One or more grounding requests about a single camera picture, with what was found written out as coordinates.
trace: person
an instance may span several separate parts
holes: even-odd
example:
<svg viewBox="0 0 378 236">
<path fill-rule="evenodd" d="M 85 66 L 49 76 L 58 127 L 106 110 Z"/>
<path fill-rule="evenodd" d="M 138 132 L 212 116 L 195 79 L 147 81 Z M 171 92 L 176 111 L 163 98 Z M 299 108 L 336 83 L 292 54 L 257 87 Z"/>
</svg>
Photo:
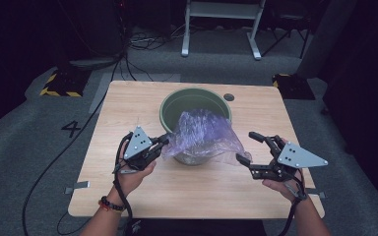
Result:
<svg viewBox="0 0 378 236">
<path fill-rule="evenodd" d="M 121 158 L 124 152 L 124 147 L 120 151 Z M 153 161 L 143 171 L 132 174 L 118 173 L 118 180 L 120 182 L 124 196 L 127 197 L 132 191 L 137 189 L 143 182 L 143 179 L 155 170 L 155 167 L 156 161 Z M 298 171 L 296 172 L 296 177 L 300 178 Z M 289 185 L 295 186 L 294 183 L 295 182 L 291 180 L 291 183 Z M 272 190 L 280 192 L 289 201 L 294 201 L 294 195 L 287 189 L 284 183 L 265 179 L 262 181 L 262 184 Z M 115 189 L 115 186 L 112 186 L 111 190 L 106 196 L 106 200 L 116 206 L 124 205 L 121 201 L 121 198 L 119 197 L 117 190 Z M 299 236 L 331 235 L 310 198 L 306 198 L 306 200 L 301 201 L 296 206 L 294 217 L 296 221 L 297 235 Z M 89 223 L 85 226 L 85 229 L 81 232 L 81 235 L 117 235 L 120 219 L 121 212 L 119 212 L 118 210 L 106 210 L 105 208 L 100 207 L 96 211 L 92 219 L 89 221 Z"/>
</svg>

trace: bracelet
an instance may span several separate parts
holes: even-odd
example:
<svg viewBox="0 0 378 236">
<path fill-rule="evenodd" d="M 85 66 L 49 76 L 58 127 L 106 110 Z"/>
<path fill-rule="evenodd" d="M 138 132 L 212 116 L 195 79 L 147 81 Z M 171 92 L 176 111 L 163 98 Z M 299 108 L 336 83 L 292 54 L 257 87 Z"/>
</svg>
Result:
<svg viewBox="0 0 378 236">
<path fill-rule="evenodd" d="M 122 211 L 124 211 L 126 209 L 125 206 L 118 206 L 118 205 L 115 205 L 113 203 L 110 203 L 106 199 L 106 196 L 103 196 L 97 203 L 100 205 L 100 207 L 102 207 L 106 211 L 109 211 L 111 209 L 114 212 L 122 213 Z"/>
</svg>

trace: plastic bag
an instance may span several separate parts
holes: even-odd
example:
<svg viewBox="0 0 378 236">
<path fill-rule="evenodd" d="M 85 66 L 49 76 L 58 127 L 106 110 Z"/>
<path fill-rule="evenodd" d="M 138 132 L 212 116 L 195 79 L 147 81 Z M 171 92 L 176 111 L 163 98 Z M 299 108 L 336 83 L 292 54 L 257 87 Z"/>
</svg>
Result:
<svg viewBox="0 0 378 236">
<path fill-rule="evenodd" d="M 235 154 L 251 160 L 244 151 L 231 122 L 207 109 L 182 112 L 169 144 L 163 147 L 164 159 L 175 157 L 187 165 L 199 165 L 209 160 L 238 165 Z"/>
</svg>

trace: tabletop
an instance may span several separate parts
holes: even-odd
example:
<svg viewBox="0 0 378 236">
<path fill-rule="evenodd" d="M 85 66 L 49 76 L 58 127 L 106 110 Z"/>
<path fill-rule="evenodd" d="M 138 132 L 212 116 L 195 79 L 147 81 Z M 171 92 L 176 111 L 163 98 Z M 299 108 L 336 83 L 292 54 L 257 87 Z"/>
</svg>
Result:
<svg viewBox="0 0 378 236">
<path fill-rule="evenodd" d="M 279 91 L 273 87 L 186 83 L 122 82 L 110 84 L 78 182 L 88 188 L 76 189 L 69 205 L 73 216 L 92 216 L 97 200 L 112 187 L 112 170 L 121 139 L 140 125 L 149 137 L 165 133 L 159 121 L 162 101 L 178 89 L 199 87 L 223 96 L 231 93 L 228 105 L 232 129 L 250 152 L 253 162 L 269 164 L 269 147 L 248 137 L 250 131 L 264 136 L 279 135 L 298 144 Z M 307 188 L 315 188 L 304 169 Z M 321 216 L 324 209 L 318 196 L 310 196 Z M 287 218 L 290 201 L 279 192 L 253 180 L 242 165 L 208 162 L 187 166 L 175 159 L 157 159 L 155 171 L 127 198 L 134 217 L 141 218 Z"/>
</svg>

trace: person's right arm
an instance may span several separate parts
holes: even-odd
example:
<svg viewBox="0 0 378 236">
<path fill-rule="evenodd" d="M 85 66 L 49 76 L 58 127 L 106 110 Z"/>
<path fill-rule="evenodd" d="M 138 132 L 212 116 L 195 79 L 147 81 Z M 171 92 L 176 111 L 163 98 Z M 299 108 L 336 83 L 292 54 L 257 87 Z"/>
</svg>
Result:
<svg viewBox="0 0 378 236">
<path fill-rule="evenodd" d="M 296 172 L 296 177 L 300 178 L 299 172 Z M 289 185 L 295 186 L 294 183 L 294 181 L 290 180 Z M 285 198 L 293 202 L 294 195 L 287 189 L 284 183 L 266 179 L 263 180 L 263 185 L 280 192 Z M 299 236 L 331 235 L 309 196 L 296 206 L 294 218 L 296 221 L 297 235 Z"/>
</svg>

